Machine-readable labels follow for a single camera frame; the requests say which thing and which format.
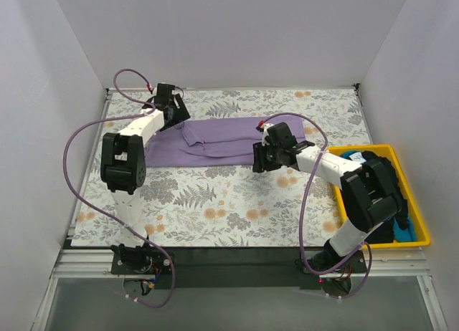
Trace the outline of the purple t shirt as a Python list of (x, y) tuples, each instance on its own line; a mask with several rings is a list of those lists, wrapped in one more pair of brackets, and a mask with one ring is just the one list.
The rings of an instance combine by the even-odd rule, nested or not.
[(145, 147), (149, 168), (248, 166), (262, 140), (259, 117), (187, 120), (153, 136)]

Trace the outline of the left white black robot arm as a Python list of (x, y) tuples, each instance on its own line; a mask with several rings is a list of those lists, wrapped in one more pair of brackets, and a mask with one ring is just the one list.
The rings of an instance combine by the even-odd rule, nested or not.
[(159, 132), (190, 118), (181, 89), (166, 83), (157, 84), (147, 107), (116, 133), (103, 136), (100, 176), (111, 192), (116, 218), (121, 221), (124, 246), (142, 246), (147, 232), (142, 221), (140, 189), (146, 179), (144, 148)]

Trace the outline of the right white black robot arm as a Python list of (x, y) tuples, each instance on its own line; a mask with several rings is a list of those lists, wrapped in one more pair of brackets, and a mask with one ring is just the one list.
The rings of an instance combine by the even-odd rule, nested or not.
[(389, 160), (370, 155), (364, 162), (334, 155), (304, 140), (298, 142), (288, 125), (260, 123), (262, 141), (253, 145), (253, 171), (262, 173), (283, 166), (318, 176), (341, 191), (347, 220), (323, 246), (308, 259), (315, 270), (340, 272), (351, 262), (351, 253), (384, 222), (399, 218), (405, 225), (407, 201)]

